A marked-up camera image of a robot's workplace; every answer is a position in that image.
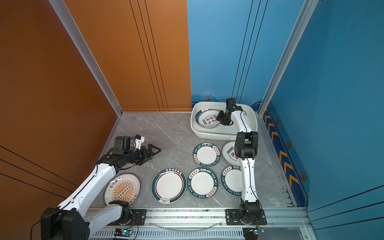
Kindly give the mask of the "small green rimmed plate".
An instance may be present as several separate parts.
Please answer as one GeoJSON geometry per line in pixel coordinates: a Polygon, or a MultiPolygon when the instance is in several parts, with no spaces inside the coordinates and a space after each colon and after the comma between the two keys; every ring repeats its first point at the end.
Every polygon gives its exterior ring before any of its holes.
{"type": "Polygon", "coordinates": [[[195,120],[200,127],[212,129],[220,125],[220,122],[217,120],[219,113],[220,110],[216,109],[201,110],[196,114],[195,120]]]}

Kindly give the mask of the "plate with red coin pattern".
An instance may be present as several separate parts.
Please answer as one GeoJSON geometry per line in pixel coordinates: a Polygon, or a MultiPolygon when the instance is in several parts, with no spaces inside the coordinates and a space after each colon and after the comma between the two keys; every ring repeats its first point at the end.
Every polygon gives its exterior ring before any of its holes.
{"type": "Polygon", "coordinates": [[[214,128],[220,123],[216,120],[220,110],[207,110],[201,113],[198,120],[204,128],[214,128]]]}

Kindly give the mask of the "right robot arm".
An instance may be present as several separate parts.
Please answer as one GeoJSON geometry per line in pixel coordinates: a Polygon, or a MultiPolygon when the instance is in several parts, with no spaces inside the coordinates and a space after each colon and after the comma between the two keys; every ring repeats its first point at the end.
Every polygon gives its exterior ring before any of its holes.
{"type": "Polygon", "coordinates": [[[240,159],[243,189],[239,207],[239,219],[245,224],[257,223],[262,214],[255,180],[255,161],[258,154],[258,127],[252,128],[241,107],[228,107],[220,111],[217,120],[224,126],[234,125],[237,129],[234,152],[240,159]]]}

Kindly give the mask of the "white plastic bin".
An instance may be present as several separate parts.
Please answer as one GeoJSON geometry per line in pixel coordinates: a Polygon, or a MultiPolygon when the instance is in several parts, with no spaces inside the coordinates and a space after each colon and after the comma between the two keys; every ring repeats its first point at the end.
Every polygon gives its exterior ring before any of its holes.
{"type": "Polygon", "coordinates": [[[205,109],[226,110],[225,102],[199,102],[196,103],[192,109],[191,128],[194,134],[203,139],[221,140],[221,141],[234,141],[238,132],[257,132],[258,123],[254,110],[244,104],[237,104],[241,106],[243,111],[235,111],[231,115],[234,124],[232,126],[218,125],[212,129],[200,127],[196,120],[196,114],[205,109]]]}

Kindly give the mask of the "coin pattern plate right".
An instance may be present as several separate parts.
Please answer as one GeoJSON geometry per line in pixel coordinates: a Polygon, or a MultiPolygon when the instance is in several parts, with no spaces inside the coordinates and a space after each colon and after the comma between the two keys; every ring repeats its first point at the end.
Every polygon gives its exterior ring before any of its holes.
{"type": "Polygon", "coordinates": [[[223,145],[222,157],[232,166],[241,166],[240,159],[235,154],[235,141],[229,141],[223,145]]]}

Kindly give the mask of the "green lettered plate middle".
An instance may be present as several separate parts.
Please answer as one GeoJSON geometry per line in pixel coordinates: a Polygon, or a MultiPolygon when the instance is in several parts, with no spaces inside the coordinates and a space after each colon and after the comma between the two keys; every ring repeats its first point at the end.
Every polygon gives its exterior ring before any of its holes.
{"type": "Polygon", "coordinates": [[[212,167],[219,162],[221,152],[216,145],[205,142],[194,148],[193,158],[202,167],[212,167]]]}

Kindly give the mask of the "green lettered plate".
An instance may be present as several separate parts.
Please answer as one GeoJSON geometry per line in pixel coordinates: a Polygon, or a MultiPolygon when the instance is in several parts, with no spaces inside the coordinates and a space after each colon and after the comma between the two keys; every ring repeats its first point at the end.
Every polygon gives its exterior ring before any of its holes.
{"type": "Polygon", "coordinates": [[[237,166],[227,166],[222,171],[221,183],[227,193],[240,197],[243,190],[241,168],[237,166]]]}
{"type": "Polygon", "coordinates": [[[188,175],[187,189],[198,199],[211,198],[217,192],[218,187],[217,175],[208,168],[196,168],[188,175]]]}
{"type": "Polygon", "coordinates": [[[194,148],[193,158],[202,167],[212,167],[219,162],[221,152],[216,145],[205,142],[194,148]]]}

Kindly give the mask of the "orange sunburst plate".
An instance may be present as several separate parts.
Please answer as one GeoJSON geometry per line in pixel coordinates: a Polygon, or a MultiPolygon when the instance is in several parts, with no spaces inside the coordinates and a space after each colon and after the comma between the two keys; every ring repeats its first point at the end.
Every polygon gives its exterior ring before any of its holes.
{"type": "Polygon", "coordinates": [[[104,203],[112,201],[128,202],[132,205],[139,197],[141,182],[134,174],[122,174],[111,180],[104,192],[104,203]]]}

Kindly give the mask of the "green lettered plate front right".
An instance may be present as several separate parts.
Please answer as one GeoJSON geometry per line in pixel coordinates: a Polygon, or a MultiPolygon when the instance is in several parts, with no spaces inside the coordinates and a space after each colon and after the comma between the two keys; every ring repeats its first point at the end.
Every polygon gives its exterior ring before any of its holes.
{"type": "Polygon", "coordinates": [[[243,190],[241,168],[237,166],[227,166],[222,171],[221,183],[227,193],[240,197],[243,190]]]}

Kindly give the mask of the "green lettered plate front centre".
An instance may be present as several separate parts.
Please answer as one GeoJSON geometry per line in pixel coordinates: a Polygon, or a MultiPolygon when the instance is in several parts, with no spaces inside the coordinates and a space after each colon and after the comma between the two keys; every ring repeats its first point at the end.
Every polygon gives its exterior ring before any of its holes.
{"type": "Polygon", "coordinates": [[[218,187],[217,175],[208,168],[196,168],[188,175],[187,189],[198,199],[211,198],[217,192],[218,187]]]}

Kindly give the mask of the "circuit board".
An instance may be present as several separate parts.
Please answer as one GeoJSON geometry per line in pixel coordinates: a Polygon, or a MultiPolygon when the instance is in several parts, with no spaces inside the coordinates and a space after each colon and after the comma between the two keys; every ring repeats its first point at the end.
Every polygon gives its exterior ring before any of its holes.
{"type": "Polygon", "coordinates": [[[255,228],[252,228],[250,230],[250,233],[252,233],[255,238],[257,239],[260,234],[264,234],[265,230],[261,226],[256,226],[255,228]]]}
{"type": "Polygon", "coordinates": [[[114,239],[127,239],[127,238],[129,239],[134,236],[135,236],[135,231],[128,228],[115,229],[113,234],[114,239]]]}

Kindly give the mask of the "right circuit board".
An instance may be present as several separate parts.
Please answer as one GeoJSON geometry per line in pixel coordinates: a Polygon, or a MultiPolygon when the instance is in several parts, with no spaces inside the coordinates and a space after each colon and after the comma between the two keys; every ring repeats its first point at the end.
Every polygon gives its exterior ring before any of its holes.
{"type": "Polygon", "coordinates": [[[261,226],[256,226],[255,228],[252,228],[250,230],[250,233],[252,233],[255,238],[257,239],[260,234],[264,234],[265,230],[261,226]]]}

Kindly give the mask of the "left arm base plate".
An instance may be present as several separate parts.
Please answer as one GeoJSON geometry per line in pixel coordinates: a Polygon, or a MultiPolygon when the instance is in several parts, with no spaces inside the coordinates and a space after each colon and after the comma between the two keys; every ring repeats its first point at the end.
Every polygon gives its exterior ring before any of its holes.
{"type": "Polygon", "coordinates": [[[147,210],[145,209],[133,209],[123,210],[121,217],[114,221],[113,224],[120,226],[143,226],[146,220],[147,210]]]}

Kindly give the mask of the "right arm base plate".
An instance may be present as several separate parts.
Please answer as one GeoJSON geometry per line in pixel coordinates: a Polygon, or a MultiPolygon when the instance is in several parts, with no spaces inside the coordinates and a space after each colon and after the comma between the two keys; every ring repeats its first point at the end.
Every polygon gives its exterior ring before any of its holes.
{"type": "Polygon", "coordinates": [[[264,210],[258,215],[242,216],[239,209],[226,209],[226,223],[229,226],[234,225],[259,225],[266,226],[267,217],[264,210]]]}

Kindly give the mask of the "aluminium front rail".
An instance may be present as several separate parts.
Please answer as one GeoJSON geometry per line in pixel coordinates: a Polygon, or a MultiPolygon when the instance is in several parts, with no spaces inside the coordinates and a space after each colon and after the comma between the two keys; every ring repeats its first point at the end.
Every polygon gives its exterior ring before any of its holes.
{"type": "Polygon", "coordinates": [[[317,236],[303,208],[264,208],[267,225],[256,239],[250,233],[258,225],[226,223],[228,208],[147,208],[143,226],[110,224],[90,236],[91,240],[315,240],[317,236]],[[135,236],[114,239],[115,229],[128,228],[135,236]]]}

